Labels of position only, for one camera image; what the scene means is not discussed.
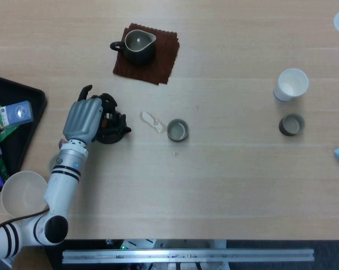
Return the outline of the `green packet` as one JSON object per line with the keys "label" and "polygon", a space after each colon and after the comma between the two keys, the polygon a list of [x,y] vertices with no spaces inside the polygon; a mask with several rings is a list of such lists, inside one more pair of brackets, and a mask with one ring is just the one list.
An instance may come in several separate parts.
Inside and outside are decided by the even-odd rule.
{"label": "green packet", "polygon": [[[0,123],[3,124],[1,113],[0,113]],[[11,135],[17,129],[18,129],[18,126],[13,126],[13,127],[7,127],[4,130],[0,131],[0,143],[4,141],[9,135]]]}

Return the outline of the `aluminium rail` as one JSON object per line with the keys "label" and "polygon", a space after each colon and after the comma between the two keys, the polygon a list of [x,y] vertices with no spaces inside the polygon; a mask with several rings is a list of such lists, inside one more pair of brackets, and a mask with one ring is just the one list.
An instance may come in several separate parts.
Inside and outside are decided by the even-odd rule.
{"label": "aluminium rail", "polygon": [[66,250],[64,264],[313,262],[313,249]]}

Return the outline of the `red-brown cloth mat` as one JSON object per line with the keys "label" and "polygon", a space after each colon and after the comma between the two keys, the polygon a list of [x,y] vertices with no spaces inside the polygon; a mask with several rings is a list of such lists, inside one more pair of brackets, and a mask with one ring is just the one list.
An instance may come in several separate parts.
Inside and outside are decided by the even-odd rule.
{"label": "red-brown cloth mat", "polygon": [[156,36],[155,55],[147,64],[129,62],[122,53],[117,53],[113,73],[125,78],[142,80],[153,84],[167,84],[180,48],[176,32],[159,30],[131,23],[124,29],[122,41],[131,30],[143,30]]}

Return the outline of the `black teapot with loop handle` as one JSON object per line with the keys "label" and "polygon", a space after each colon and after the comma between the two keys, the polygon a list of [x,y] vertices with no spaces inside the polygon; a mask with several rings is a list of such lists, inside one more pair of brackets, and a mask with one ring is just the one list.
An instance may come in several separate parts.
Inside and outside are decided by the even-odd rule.
{"label": "black teapot with loop handle", "polygon": [[132,131],[127,126],[126,115],[116,110],[118,105],[111,95],[103,93],[98,98],[102,100],[103,112],[96,133],[96,140],[103,144],[117,143]]}

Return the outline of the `large beige bowl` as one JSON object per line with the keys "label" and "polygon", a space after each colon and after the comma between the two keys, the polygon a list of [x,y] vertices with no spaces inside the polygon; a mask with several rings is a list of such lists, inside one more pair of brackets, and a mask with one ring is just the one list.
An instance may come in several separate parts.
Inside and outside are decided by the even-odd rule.
{"label": "large beige bowl", "polygon": [[45,210],[47,181],[38,173],[21,171],[3,185],[1,204],[9,216],[18,218]]}

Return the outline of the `white paper cup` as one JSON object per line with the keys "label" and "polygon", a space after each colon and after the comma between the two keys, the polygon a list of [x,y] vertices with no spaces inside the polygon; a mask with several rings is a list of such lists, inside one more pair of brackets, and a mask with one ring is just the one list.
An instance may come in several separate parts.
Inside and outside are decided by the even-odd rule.
{"label": "white paper cup", "polygon": [[279,75],[274,88],[274,97],[282,102],[300,97],[309,89],[309,78],[306,73],[297,68],[289,68]]}

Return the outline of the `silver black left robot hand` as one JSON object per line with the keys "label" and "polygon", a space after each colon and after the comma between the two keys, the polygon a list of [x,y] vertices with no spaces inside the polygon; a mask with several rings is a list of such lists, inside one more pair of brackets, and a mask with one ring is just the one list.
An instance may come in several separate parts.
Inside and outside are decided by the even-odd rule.
{"label": "silver black left robot hand", "polygon": [[63,135],[67,141],[78,140],[89,145],[97,133],[102,117],[102,100],[87,98],[92,85],[85,86],[72,104],[65,122]]}

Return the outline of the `blue tissue packet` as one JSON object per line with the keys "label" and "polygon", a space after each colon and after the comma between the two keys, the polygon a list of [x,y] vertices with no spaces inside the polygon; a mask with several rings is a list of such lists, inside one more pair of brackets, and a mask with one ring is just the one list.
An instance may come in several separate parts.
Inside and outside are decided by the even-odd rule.
{"label": "blue tissue packet", "polygon": [[22,101],[0,107],[4,127],[13,127],[32,122],[33,112],[29,101]]}

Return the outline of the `black tray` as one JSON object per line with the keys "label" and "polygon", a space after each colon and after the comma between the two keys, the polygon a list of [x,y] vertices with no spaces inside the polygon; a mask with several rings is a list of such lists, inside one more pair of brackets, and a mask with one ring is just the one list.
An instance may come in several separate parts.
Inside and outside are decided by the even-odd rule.
{"label": "black tray", "polygon": [[0,78],[0,105],[7,106],[22,101],[29,101],[32,106],[33,121],[18,125],[18,129],[0,143],[0,174],[3,185],[9,176],[17,173],[23,163],[35,129],[47,105],[45,93],[41,90]]}

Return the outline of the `dark brown teacup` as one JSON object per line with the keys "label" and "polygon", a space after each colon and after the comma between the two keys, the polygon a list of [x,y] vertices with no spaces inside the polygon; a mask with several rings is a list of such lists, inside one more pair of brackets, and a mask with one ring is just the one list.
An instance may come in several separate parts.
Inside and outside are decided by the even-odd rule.
{"label": "dark brown teacup", "polygon": [[182,142],[189,135],[189,127],[182,119],[173,119],[167,125],[167,136],[173,142]]}
{"label": "dark brown teacup", "polygon": [[279,131],[285,136],[296,136],[305,128],[304,118],[300,114],[288,114],[281,118]]}

